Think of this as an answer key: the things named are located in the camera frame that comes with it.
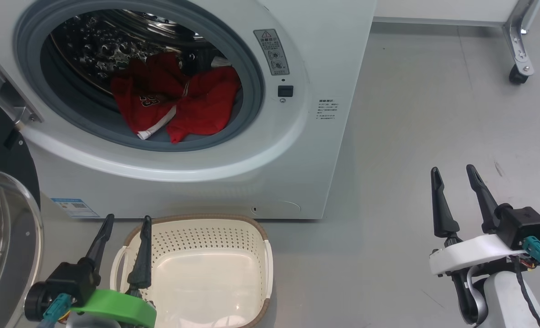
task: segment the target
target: plastic basket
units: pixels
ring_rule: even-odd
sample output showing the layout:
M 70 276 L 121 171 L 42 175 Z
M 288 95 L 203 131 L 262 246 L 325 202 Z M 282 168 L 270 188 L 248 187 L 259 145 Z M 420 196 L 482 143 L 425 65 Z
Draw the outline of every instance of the plastic basket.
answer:
M 114 259 L 111 289 L 128 290 L 139 230 Z M 227 214 L 168 216 L 153 220 L 152 231 L 152 285 L 141 294 L 157 309 L 155 328 L 251 328 L 262 319 L 272 294 L 273 260 L 257 222 Z

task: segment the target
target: red cloth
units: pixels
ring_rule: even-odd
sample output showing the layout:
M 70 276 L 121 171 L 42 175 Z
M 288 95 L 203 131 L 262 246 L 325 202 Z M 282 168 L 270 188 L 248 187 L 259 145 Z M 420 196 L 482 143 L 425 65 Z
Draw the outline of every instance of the red cloth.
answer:
M 174 144 L 190 133 L 211 135 L 224 129 L 240 85 L 232 67 L 186 77 L 174 52 L 150 56 L 146 65 L 132 59 L 111 81 L 118 108 L 134 133 L 149 129 L 176 105 L 176 115 L 166 127 Z

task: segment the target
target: front-loading washing machine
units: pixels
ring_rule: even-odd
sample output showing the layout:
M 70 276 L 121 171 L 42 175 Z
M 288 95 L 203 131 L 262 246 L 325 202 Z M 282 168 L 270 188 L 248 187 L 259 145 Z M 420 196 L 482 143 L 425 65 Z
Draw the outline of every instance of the front-loading washing machine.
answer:
M 322 218 L 375 3 L 0 0 L 0 115 L 73 217 Z M 140 139 L 122 118 L 112 73 L 172 51 L 238 73 L 220 132 Z

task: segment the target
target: floor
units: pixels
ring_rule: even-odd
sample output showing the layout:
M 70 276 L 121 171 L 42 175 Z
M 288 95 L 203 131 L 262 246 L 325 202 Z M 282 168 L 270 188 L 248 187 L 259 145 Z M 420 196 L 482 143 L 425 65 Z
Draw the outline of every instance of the floor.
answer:
M 430 169 L 438 166 L 460 237 L 480 235 L 466 177 L 474 164 L 497 202 L 540 212 L 540 12 L 526 37 L 536 74 L 509 84 L 501 31 L 455 26 L 372 28 L 324 220 L 263 226 L 274 294 L 262 328 L 465 327 L 449 278 L 430 274 Z M 87 251 L 89 231 L 43 200 L 42 274 Z M 114 226 L 103 287 L 135 226 Z M 526 280 L 540 302 L 540 269 Z M 21 322 L 20 328 L 34 326 Z

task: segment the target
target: door hinge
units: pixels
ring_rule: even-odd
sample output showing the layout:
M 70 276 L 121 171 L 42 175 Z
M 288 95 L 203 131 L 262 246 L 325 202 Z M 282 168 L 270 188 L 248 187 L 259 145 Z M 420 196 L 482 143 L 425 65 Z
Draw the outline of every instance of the door hinge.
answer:
M 9 81 L 0 68 L 0 108 L 7 114 L 16 128 L 21 129 L 25 124 L 41 122 L 41 118 L 28 104 L 24 96 Z

